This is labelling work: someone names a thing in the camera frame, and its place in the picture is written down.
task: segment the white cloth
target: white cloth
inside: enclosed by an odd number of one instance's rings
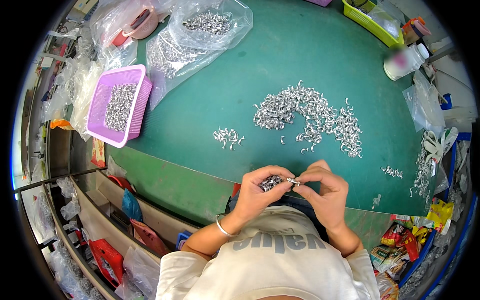
[[[162,257],[156,300],[380,299],[368,252],[347,258],[289,206],[271,206],[209,262],[192,252]]]

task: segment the white plastic bottle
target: white plastic bottle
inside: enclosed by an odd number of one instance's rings
[[[391,80],[402,78],[418,70],[429,56],[427,48],[423,44],[413,44],[404,51],[385,60],[385,74]]]

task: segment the person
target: person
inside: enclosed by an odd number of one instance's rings
[[[264,192],[258,185],[271,175],[284,181]],[[288,177],[279,166],[245,174],[231,212],[162,257],[156,300],[380,299],[369,254],[344,221],[348,184],[324,160],[295,178],[320,181],[319,193]],[[299,209],[271,205],[290,189],[311,205],[329,243]]]

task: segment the green workbench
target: green workbench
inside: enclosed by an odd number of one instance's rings
[[[140,136],[127,146],[232,182],[270,164],[299,175],[325,159],[349,183],[347,207],[426,215],[425,200],[409,192],[421,145],[421,132],[415,133],[402,96],[411,76],[396,82],[386,77],[382,64],[387,47],[345,17],[340,0],[326,8],[301,0],[244,2],[253,11],[253,29],[235,48],[168,93],[156,109],[147,107]],[[151,37],[139,42],[137,63],[145,64],[145,44]],[[349,98],[363,130],[363,158],[341,152],[332,134],[323,134],[314,153],[302,155],[300,149],[311,143],[295,141],[303,132],[301,116],[281,131],[255,127],[252,105],[299,80],[323,92],[334,108]],[[245,136],[243,147],[222,149],[212,136],[219,126]],[[286,145],[280,143],[282,135]],[[387,165],[403,170],[403,179],[384,174],[380,168]],[[374,206],[378,194],[381,201]]]

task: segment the silver bangle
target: silver bangle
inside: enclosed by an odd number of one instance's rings
[[[218,214],[218,215],[215,216],[216,225],[218,226],[218,229],[220,229],[220,231],[223,232],[223,234],[225,234],[225,235],[228,236],[229,238],[233,238],[233,237],[238,236],[238,235],[240,234],[240,232],[237,233],[237,234],[230,234],[230,233],[226,232],[225,229],[223,229],[223,228],[221,227],[220,222],[218,221],[218,218],[219,218],[220,216],[226,216],[226,215],[227,215],[227,214]]]

